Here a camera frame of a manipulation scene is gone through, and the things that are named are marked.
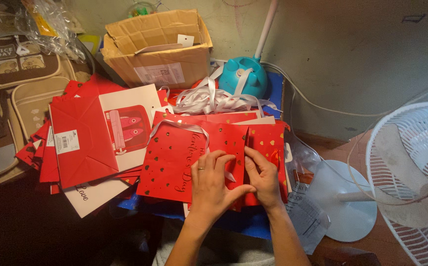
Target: finger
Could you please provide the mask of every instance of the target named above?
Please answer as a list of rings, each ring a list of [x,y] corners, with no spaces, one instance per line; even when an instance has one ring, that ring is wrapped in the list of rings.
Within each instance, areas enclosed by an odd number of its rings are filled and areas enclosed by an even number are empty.
[[[197,186],[197,182],[198,182],[198,177],[199,177],[199,175],[198,175],[198,170],[197,170],[197,168],[199,167],[198,166],[199,164],[198,164],[198,162],[195,162],[192,166],[191,166],[191,180],[192,180],[192,186]]]
[[[207,160],[207,154],[204,154],[202,156],[199,157],[199,159],[197,159],[197,168],[204,168],[206,167],[206,160]]]
[[[227,153],[223,150],[216,150],[208,154],[206,157],[206,170],[214,170],[215,161],[217,160],[217,158],[226,154]]]
[[[258,171],[256,170],[256,165],[250,157],[245,156],[245,170],[250,177],[250,183],[255,182],[260,178]]]
[[[233,154],[227,154],[227,155],[224,155],[224,156],[217,158],[217,160],[215,162],[214,170],[216,172],[222,173],[222,175],[223,175],[224,170],[225,170],[225,164],[232,161],[232,160],[235,160],[235,155],[233,155]]]
[[[269,161],[257,150],[245,146],[245,154],[248,155],[258,165],[261,171],[268,169]]]
[[[247,193],[255,193],[256,188],[252,186],[251,184],[243,184],[239,185],[238,187],[234,188],[233,190],[230,190],[230,192],[226,196],[226,200],[229,203],[229,206],[232,205],[236,200],[238,200],[241,196],[247,194]]]

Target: white pole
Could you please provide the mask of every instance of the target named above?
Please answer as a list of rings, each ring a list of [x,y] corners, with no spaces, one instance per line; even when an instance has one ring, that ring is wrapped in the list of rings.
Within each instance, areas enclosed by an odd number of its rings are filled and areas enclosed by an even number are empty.
[[[258,46],[255,51],[255,60],[260,60],[262,56],[263,47],[265,46],[266,38],[268,33],[270,32],[271,24],[273,23],[274,15],[276,13],[276,8],[278,8],[278,0],[271,0],[270,10],[268,11],[268,15],[266,16],[265,25],[263,26],[262,35],[260,36],[260,41],[258,42]]]
[[[337,198],[341,202],[351,202],[351,201],[374,201],[365,193],[359,192],[351,192],[351,193],[338,193]]]

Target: pink fish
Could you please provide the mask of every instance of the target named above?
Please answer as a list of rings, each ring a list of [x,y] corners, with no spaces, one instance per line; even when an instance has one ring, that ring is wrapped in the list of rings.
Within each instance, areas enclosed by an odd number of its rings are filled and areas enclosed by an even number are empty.
[[[128,129],[124,130],[124,141],[128,141],[132,139],[134,136],[137,136],[143,132],[143,129],[141,128],[134,128],[134,129]]]
[[[128,127],[129,125],[140,122],[141,120],[142,119],[139,117],[121,117],[120,124],[122,125],[122,128],[124,128],[124,127]]]

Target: hand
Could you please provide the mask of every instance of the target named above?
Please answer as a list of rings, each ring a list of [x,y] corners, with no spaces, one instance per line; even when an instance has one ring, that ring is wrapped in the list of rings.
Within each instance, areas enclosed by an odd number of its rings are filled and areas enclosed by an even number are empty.
[[[216,150],[202,155],[191,166],[193,204],[186,221],[203,230],[209,228],[242,195],[256,189],[243,184],[233,190],[225,186],[225,164],[235,160],[235,155]]]
[[[245,156],[245,170],[250,177],[250,184],[256,188],[256,198],[267,212],[277,207],[284,208],[276,165],[266,160],[257,150],[246,146],[245,154],[248,155]]]

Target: white satin ribbon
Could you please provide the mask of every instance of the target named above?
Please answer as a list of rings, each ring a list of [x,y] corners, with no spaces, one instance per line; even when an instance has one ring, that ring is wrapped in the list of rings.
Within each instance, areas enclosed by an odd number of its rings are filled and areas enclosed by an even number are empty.
[[[210,77],[205,77],[195,88],[184,90],[175,96],[176,105],[172,106],[175,113],[184,113],[183,116],[207,115],[210,113],[250,111],[252,106],[257,106],[261,116],[264,117],[263,105],[282,112],[268,100],[259,100],[255,96],[241,94],[248,75],[253,71],[251,68],[245,70],[240,76],[234,95],[222,89],[215,89],[215,79],[222,74],[224,69],[223,62],[219,63],[220,67]],[[160,89],[167,89],[166,97],[168,98],[170,88],[163,86]]]
[[[180,122],[174,122],[174,121],[171,121],[169,119],[163,119],[163,120],[161,120],[153,128],[152,132],[150,133],[150,138],[148,139],[147,146],[148,146],[148,143],[150,143],[150,141],[152,140],[152,137],[156,134],[156,132],[157,132],[157,130],[159,128],[159,125],[161,123],[167,123],[167,124],[170,124],[172,126],[175,126],[175,127],[181,128],[181,129],[185,129],[185,130],[189,130],[189,131],[192,131],[192,132],[204,134],[206,136],[206,147],[205,147],[206,152],[205,152],[205,154],[210,153],[210,151],[209,151],[209,134],[202,127],[200,127],[200,126],[198,126],[196,124],[182,124]],[[224,171],[224,177],[227,178],[227,179],[229,179],[232,182],[236,182],[235,178],[234,178],[234,175],[232,173],[230,173],[230,172]]]

